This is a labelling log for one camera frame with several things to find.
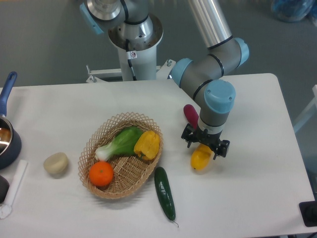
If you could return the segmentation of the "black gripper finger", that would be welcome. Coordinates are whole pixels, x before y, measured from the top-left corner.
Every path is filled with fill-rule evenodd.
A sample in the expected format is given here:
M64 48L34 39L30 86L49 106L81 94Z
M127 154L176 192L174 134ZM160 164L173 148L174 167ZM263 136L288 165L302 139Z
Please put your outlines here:
M214 156L212 159L215 160L217 156L226 157L229 146L230 146L229 140L218 139L216 142L212 143L210 145L210 149L214 153Z
M192 143L199 142L196 131L191 124L187 124L182 132L181 138L187 143L187 148L190 148Z

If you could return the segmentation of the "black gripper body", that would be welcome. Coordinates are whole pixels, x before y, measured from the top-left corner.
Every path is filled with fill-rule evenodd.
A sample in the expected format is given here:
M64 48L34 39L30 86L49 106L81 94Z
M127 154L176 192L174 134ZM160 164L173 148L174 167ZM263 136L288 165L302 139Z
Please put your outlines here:
M221 133L222 132L210 134L208 133L207 129L201 130L199 127L197 127L195 131L198 142L210 147L211 149L216 149L219 147Z

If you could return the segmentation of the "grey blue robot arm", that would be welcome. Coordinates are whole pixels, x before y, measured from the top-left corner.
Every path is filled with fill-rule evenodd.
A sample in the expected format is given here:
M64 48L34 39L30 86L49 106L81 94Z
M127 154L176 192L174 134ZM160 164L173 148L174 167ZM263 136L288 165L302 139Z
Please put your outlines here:
M222 77L242 65L249 48L234 38L215 0L191 0L189 7L208 50L199 62L179 60L167 76L201 108L198 124L189 123L182 134L188 143L208 146L215 156L225 157L230 145L220 135L233 108L235 89ZM155 80L157 45L163 37L160 20L145 0L84 0L80 11L96 32L107 32L117 48L124 81Z

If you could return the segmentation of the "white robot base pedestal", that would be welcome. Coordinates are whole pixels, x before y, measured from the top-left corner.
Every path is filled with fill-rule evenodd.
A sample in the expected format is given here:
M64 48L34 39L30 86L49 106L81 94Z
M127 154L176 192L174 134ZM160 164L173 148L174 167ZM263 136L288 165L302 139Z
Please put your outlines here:
M121 23L107 31L110 42L116 47L120 68L88 71L88 83L102 79L121 78L123 81L171 79L176 61L167 59L157 65L157 46L163 37L160 20L153 14L140 24Z

